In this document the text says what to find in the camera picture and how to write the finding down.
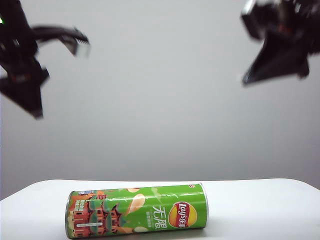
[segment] motion-blurred robot arm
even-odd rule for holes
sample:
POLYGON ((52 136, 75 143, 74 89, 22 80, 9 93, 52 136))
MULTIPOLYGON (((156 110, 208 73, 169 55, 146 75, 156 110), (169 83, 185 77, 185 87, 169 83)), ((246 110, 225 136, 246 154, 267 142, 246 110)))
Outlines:
POLYGON ((244 85, 274 77, 309 74, 308 55, 320 52, 320 0, 249 0, 241 17, 248 34, 264 39, 257 58, 244 75, 244 85))
POLYGON ((60 40, 75 55, 89 54, 89 41, 77 29, 30 27, 19 0, 0 0, 0 65, 7 77, 0 91, 35 118, 43 116, 40 87, 49 77, 35 55, 38 43, 60 40))

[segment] white tabletop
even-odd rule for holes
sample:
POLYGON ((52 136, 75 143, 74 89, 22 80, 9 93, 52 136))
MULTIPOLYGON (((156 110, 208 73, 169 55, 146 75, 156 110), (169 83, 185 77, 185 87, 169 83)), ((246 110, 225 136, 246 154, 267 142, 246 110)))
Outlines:
MULTIPOLYGON (((66 240, 65 210, 73 190, 182 185, 196 182, 48 180, 1 201, 1 240, 66 240)), ((320 190, 297 180, 202 181, 206 228, 111 237, 117 240, 319 240, 320 190)))

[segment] lay's logo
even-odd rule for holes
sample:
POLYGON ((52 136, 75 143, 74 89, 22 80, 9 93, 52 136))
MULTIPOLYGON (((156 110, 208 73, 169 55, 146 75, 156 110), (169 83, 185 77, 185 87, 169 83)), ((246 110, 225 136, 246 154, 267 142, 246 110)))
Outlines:
POLYGON ((197 211, 184 201, 173 205, 169 213, 169 223, 175 228, 187 228, 197 221, 197 211))

